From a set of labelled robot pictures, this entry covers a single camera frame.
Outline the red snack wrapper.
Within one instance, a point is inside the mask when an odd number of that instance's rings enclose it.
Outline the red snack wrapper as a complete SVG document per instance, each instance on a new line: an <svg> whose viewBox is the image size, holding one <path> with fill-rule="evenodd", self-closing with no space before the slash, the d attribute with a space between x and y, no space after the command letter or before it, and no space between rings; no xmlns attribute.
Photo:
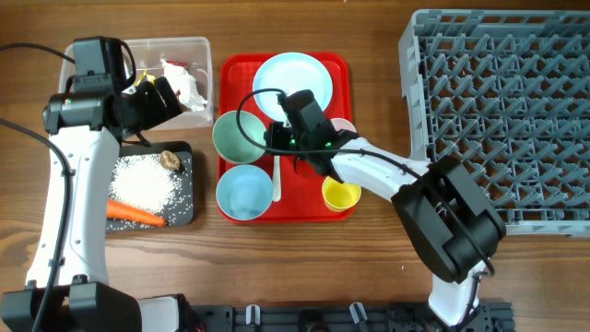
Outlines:
<svg viewBox="0 0 590 332"><path fill-rule="evenodd" d="M184 63L184 62L176 62L176 61L168 61L168 60L164 60L164 62L169 65L176 65L176 66L180 66L180 67L184 67L184 68L189 66L187 63Z"/></svg>

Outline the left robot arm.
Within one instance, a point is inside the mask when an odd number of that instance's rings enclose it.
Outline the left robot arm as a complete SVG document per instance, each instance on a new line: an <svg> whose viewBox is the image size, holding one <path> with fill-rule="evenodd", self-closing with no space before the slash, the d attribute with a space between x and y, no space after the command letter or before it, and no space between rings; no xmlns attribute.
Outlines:
<svg viewBox="0 0 590 332"><path fill-rule="evenodd" d="M176 298L138 300L109 283L109 185L122 142L179 115L167 79L136 82L129 46L107 37L73 44L76 72L43 112L51 170L39 246L23 290L6 292L13 331L142 331L180 324Z"/></svg>

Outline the light blue bowl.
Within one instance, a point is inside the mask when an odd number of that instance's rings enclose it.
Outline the light blue bowl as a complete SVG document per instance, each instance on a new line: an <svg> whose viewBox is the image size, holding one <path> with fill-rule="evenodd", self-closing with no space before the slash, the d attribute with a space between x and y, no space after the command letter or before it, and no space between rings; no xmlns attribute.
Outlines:
<svg viewBox="0 0 590 332"><path fill-rule="evenodd" d="M261 168L243 164L226 171L218 180L216 199L220 210L238 221L262 216L273 202L273 183Z"/></svg>

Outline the brown food lump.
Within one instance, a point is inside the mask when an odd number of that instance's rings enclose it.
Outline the brown food lump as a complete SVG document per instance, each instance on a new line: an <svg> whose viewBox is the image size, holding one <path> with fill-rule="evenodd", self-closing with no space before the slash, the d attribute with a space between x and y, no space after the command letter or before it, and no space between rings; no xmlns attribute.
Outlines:
<svg viewBox="0 0 590 332"><path fill-rule="evenodd" d="M171 151L163 150L159 155L160 165L170 171L178 171L181 169L181 160Z"/></svg>

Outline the white rice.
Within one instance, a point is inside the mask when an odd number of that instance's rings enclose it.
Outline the white rice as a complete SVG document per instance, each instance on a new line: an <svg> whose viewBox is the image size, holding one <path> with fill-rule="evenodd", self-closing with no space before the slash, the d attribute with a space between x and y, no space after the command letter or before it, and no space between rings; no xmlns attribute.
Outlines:
<svg viewBox="0 0 590 332"><path fill-rule="evenodd" d="M194 215L192 157L188 152L119 158L109 186L107 217L119 227L181 226Z"/></svg>

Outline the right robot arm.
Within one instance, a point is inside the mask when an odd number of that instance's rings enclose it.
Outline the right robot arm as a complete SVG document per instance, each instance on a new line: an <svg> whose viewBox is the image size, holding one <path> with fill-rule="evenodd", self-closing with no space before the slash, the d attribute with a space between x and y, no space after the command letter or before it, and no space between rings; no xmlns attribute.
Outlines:
<svg viewBox="0 0 590 332"><path fill-rule="evenodd" d="M305 160L323 177L356 184L389 201L416 253L433 275L428 305L446 326L462 328L478 306L478 288L506 234L502 218L460 160L410 160L335 129L313 93L272 90L287 118L267 150Z"/></svg>

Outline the yellow snack wrapper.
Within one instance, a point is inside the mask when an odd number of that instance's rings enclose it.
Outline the yellow snack wrapper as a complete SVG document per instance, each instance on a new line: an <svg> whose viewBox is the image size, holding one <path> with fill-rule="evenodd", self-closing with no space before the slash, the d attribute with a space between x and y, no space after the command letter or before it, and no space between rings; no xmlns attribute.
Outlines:
<svg viewBox="0 0 590 332"><path fill-rule="evenodd" d="M156 77L154 75L149 74L149 72L145 69L136 79L134 86L137 88L143 82L154 83Z"/></svg>

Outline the white napkin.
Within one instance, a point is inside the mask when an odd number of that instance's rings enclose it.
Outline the white napkin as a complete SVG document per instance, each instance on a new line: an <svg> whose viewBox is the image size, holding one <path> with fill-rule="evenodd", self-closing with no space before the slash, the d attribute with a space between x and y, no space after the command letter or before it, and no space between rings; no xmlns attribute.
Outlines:
<svg viewBox="0 0 590 332"><path fill-rule="evenodd" d="M202 112L207 107L207 100L198 92L196 78L187 69L173 62L160 60L163 76L168 80L179 103L191 112Z"/></svg>

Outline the green bowl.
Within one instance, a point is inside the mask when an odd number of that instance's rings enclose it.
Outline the green bowl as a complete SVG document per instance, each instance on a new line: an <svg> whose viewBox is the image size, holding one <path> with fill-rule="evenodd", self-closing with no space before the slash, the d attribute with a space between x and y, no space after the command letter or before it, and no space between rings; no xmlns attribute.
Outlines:
<svg viewBox="0 0 590 332"><path fill-rule="evenodd" d="M215 122L212 138L219 156L233 164L252 163L259 160L265 151L251 144L237 126L236 112L222 114ZM245 134L256 143L264 145L266 126L255 115L240 111L240 122Z"/></svg>

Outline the orange carrot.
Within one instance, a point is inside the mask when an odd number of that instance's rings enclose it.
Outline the orange carrot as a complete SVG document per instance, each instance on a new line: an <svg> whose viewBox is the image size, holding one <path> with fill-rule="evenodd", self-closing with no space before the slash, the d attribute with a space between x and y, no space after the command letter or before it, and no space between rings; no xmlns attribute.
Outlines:
<svg viewBox="0 0 590 332"><path fill-rule="evenodd" d="M162 217L114 200L108 201L107 217L109 219L125 219L153 227L165 227L167 225L167 221Z"/></svg>

